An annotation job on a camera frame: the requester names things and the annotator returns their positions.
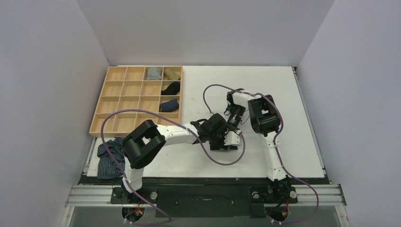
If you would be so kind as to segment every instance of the blue striped cloth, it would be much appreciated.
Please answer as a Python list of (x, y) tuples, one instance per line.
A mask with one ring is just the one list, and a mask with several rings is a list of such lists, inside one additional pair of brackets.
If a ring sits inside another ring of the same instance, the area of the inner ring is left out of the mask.
[[(109, 140), (106, 142), (106, 144), (118, 162), (123, 168), (125, 168), (124, 152), (122, 151), (123, 139), (123, 137), (116, 137), (115, 140)], [(103, 144), (99, 145), (99, 148), (97, 149), (97, 156), (100, 158), (99, 166), (97, 167), (98, 179), (109, 180), (122, 176), (121, 170), (113, 162)]]
[(148, 80), (161, 80), (162, 79), (162, 70), (158, 67), (150, 67), (148, 72), (146, 73), (146, 78)]

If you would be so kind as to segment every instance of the black sock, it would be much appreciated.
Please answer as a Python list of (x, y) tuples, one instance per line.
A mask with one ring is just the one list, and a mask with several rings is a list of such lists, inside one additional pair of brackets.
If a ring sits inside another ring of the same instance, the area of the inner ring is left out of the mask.
[(178, 92), (180, 92), (180, 82), (173, 82), (161, 94), (163, 96), (175, 96)]

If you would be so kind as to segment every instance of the white cable tie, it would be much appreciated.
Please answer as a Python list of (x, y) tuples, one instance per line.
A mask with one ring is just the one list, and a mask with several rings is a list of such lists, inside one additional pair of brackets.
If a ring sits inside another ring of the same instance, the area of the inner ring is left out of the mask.
[(278, 147), (278, 146), (280, 146), (280, 144), (279, 143), (276, 143), (276, 144), (273, 144), (273, 145), (269, 145), (269, 148), (276, 148), (276, 147)]
[(246, 90), (241, 90), (240, 93), (243, 94), (243, 95), (248, 95), (248, 97), (252, 97), (252, 95), (251, 95), (251, 94), (248, 94), (249, 92), (247, 92)]
[(189, 132), (187, 126), (185, 126), (185, 125), (183, 125), (183, 126), (184, 126), (185, 130), (187, 131), (187, 133), (190, 134), (190, 132)]

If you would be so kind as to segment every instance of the white table surface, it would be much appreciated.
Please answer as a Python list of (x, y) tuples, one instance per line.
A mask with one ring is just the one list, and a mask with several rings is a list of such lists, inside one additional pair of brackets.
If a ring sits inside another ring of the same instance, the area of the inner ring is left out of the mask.
[[(184, 66), (181, 123), (209, 118), (202, 93), (210, 84), (244, 88), (251, 93), (273, 96), (284, 120), (279, 136), (280, 152), (286, 168), (297, 177), (324, 177), (311, 129), (291, 67), (267, 66)], [(227, 90), (211, 87), (206, 100), (215, 113), (222, 114), (227, 106)], [(243, 158), (232, 166), (211, 162), (200, 145), (179, 144), (163, 147), (144, 170), (146, 177), (266, 177), (262, 145), (248, 121), (240, 125), (246, 141)], [(96, 140), (87, 175), (97, 176), (99, 158), (96, 156), (101, 139)], [(208, 151), (220, 162), (236, 160), (242, 149)]]

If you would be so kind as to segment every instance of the metal frame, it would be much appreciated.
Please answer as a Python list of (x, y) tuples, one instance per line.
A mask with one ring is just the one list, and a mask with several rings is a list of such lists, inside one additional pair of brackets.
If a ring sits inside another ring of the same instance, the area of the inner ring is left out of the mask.
[(95, 147), (94, 147), (94, 146), (95, 146), (95, 143), (96, 143), (96, 137), (93, 137), (93, 138), (92, 138), (92, 141), (91, 141), (91, 143), (90, 143), (90, 146), (89, 146), (89, 151), (88, 151), (87, 160), (86, 160), (86, 162), (85, 162), (84, 169), (82, 170), (82, 174), (83, 174), (83, 175), (86, 175), (87, 172), (88, 172), (89, 164), (90, 164), (90, 161), (91, 161), (91, 159), (92, 159), (92, 154), (93, 154), (93, 151), (94, 151), (94, 149), (95, 149)]
[(69, 227), (72, 220), (72, 215), (74, 214), (75, 207), (65, 207), (61, 218), (60, 227)]
[[(298, 196), (298, 203), (290, 206), (315, 206), (316, 196), (314, 192), (305, 185), (293, 185)], [(110, 198), (114, 187), (119, 185), (75, 185), (71, 188), (66, 207), (136, 207), (138, 204), (111, 204)], [(343, 206), (345, 204), (339, 184), (313, 185), (319, 194), (320, 206)]]
[(322, 169), (324, 171), (324, 174), (326, 175), (326, 170), (324, 167), (322, 153), (320, 152), (319, 144), (317, 143), (316, 134), (315, 134), (313, 126), (312, 126), (311, 118), (309, 117), (308, 109), (306, 108), (304, 97), (302, 96), (301, 87), (299, 86), (298, 75), (296, 74), (295, 67), (292, 67), (292, 71), (294, 73), (294, 78), (295, 78), (296, 86), (298, 87), (299, 95), (301, 96), (302, 105), (304, 106), (306, 118), (308, 119), (309, 128), (311, 129), (312, 137), (314, 140), (314, 145), (316, 146), (316, 150), (317, 150), (317, 155), (319, 156), (320, 164), (322, 165)]
[(345, 206), (336, 206), (336, 211), (341, 227), (351, 227)]

